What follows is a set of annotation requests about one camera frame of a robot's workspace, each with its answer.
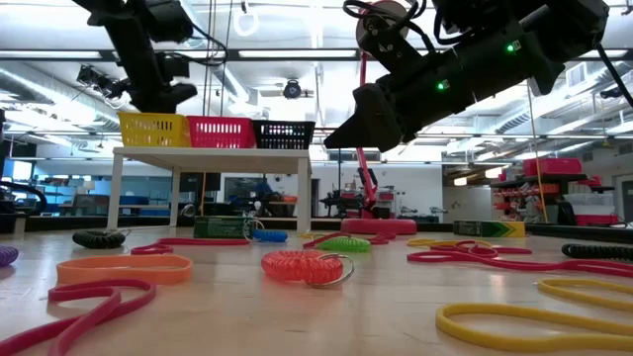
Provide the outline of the black coil wrist keychain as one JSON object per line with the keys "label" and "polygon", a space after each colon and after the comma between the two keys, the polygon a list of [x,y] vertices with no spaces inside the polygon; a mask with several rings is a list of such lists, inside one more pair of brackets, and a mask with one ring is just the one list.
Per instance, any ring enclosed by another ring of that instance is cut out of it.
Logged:
{"label": "black coil wrist keychain", "polygon": [[568,243],[561,247],[561,251],[564,255],[576,259],[633,261],[633,247]]}
{"label": "black coil wrist keychain", "polygon": [[126,241],[129,230],[82,230],[72,234],[72,240],[88,249],[115,249]]}

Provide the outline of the background robot station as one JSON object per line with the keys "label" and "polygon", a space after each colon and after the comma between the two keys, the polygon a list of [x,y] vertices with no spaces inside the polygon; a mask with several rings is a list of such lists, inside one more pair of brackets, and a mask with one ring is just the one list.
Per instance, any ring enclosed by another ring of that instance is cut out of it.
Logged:
{"label": "background robot station", "polygon": [[368,168],[371,183],[369,190],[366,190],[367,180],[363,169],[359,168],[358,173],[360,190],[333,189],[319,200],[327,208],[326,215],[341,219],[394,219],[396,193],[393,186],[380,187],[373,169]]}

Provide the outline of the black storage rack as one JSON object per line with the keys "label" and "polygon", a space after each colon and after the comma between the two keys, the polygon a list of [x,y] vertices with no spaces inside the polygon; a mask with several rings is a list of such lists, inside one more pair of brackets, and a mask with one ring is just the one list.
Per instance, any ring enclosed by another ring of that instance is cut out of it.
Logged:
{"label": "black storage rack", "polygon": [[525,223],[578,225],[572,205],[564,198],[575,193],[611,194],[614,189],[604,186],[598,176],[586,174],[521,177],[492,185],[493,209],[503,220]]}

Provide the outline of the white storage bins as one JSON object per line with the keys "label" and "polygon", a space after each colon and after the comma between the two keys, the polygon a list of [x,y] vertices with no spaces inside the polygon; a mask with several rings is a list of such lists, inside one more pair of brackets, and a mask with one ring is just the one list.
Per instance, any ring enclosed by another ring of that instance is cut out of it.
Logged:
{"label": "white storage bins", "polygon": [[608,216],[615,213],[613,196],[611,194],[575,193],[564,196],[576,215]]}

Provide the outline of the yellow plastic basket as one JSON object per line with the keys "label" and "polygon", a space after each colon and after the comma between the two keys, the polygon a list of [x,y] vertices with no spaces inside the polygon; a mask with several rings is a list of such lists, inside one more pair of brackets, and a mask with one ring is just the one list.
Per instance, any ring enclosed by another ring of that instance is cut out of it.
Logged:
{"label": "yellow plastic basket", "polygon": [[124,146],[190,147],[188,119],[178,114],[119,112]]}

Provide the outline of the yellow green crayon box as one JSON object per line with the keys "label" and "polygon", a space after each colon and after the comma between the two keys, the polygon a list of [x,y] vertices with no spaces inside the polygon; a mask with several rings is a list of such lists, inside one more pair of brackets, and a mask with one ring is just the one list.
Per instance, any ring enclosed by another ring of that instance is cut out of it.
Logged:
{"label": "yellow green crayon box", "polygon": [[236,216],[195,217],[195,238],[249,238],[253,229],[253,218]]}
{"label": "yellow green crayon box", "polygon": [[474,237],[525,238],[524,222],[455,221],[453,233]]}

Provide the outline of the red storage bin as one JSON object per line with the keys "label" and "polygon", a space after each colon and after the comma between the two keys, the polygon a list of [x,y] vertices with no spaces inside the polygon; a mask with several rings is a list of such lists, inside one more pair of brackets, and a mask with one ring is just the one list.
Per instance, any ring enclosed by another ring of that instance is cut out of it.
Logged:
{"label": "red storage bin", "polygon": [[536,176],[540,169],[542,175],[575,175],[583,172],[583,167],[577,158],[536,158],[523,161],[523,174]]}
{"label": "red storage bin", "polygon": [[605,226],[619,223],[617,215],[576,215],[578,225]]}

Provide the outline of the orange coil wrist keychain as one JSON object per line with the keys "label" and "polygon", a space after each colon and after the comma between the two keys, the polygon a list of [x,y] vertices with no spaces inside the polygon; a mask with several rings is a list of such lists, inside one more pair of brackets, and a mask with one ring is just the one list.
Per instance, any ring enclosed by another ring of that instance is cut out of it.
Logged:
{"label": "orange coil wrist keychain", "polygon": [[264,273],[283,282],[302,282],[312,288],[338,286],[355,273],[354,261],[339,253],[314,250],[278,250],[261,259]]}

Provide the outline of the red plastic basket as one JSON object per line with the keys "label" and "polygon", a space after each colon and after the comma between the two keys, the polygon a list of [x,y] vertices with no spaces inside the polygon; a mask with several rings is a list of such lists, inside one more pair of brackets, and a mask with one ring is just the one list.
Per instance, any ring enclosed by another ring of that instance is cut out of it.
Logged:
{"label": "red plastic basket", "polygon": [[192,147],[253,148],[253,122],[249,118],[188,116]]}

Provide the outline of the black background monitor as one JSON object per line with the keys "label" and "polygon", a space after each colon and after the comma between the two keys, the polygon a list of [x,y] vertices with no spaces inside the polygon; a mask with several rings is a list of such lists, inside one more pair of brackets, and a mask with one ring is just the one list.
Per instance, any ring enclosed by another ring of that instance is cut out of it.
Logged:
{"label": "black background monitor", "polygon": [[184,192],[217,192],[221,189],[220,173],[193,173],[180,174],[179,191]]}

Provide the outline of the green coil wrist keychain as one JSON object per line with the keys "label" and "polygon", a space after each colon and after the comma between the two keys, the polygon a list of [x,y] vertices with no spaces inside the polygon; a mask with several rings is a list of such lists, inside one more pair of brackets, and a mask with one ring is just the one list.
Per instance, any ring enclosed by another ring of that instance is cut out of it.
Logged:
{"label": "green coil wrist keychain", "polygon": [[318,243],[316,248],[334,252],[366,253],[371,250],[371,242],[349,236],[337,236]]}

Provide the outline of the person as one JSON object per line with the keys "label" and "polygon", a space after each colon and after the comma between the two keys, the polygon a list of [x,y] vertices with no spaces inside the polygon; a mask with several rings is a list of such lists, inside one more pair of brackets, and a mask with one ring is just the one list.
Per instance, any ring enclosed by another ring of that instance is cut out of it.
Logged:
{"label": "person", "polygon": [[265,178],[226,178],[225,202],[239,215],[276,217],[270,203],[277,197]]}

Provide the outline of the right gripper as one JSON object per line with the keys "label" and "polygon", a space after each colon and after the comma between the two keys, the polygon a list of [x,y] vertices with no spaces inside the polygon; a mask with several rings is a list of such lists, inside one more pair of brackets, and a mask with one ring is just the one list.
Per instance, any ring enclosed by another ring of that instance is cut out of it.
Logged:
{"label": "right gripper", "polygon": [[395,110],[379,85],[355,89],[355,111],[324,140],[326,148],[388,151],[401,140],[411,141],[423,127],[495,94],[491,43],[457,44],[426,55],[408,47],[400,55],[395,66]]}

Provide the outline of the black plastic basket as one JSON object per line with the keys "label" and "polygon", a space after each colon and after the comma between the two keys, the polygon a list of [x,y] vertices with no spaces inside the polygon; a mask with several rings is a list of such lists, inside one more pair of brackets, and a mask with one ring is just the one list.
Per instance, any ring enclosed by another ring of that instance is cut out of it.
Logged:
{"label": "black plastic basket", "polygon": [[312,143],[315,122],[255,120],[253,129],[256,146],[263,149],[308,149]]}

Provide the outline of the white perforated metal riser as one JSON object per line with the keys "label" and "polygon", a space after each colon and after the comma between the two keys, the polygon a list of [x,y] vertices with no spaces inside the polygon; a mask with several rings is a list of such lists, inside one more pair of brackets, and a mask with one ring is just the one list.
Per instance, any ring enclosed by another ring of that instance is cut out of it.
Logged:
{"label": "white perforated metal riser", "polygon": [[169,225],[177,225],[180,175],[195,173],[266,173],[298,176],[297,231],[311,230],[312,165],[306,150],[259,148],[194,148],[124,146],[113,150],[111,195],[107,228],[118,227],[123,164],[126,158],[172,172]]}

